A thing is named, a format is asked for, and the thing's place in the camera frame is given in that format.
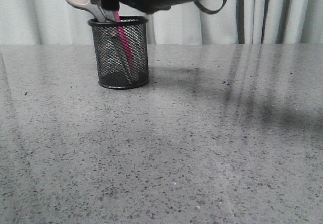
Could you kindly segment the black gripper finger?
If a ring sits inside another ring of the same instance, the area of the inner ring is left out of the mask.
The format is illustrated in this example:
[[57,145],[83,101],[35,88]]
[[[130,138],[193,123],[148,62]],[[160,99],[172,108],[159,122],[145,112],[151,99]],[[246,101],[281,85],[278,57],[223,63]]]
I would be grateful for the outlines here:
[[108,11],[118,11],[120,3],[118,0],[101,0],[101,7]]

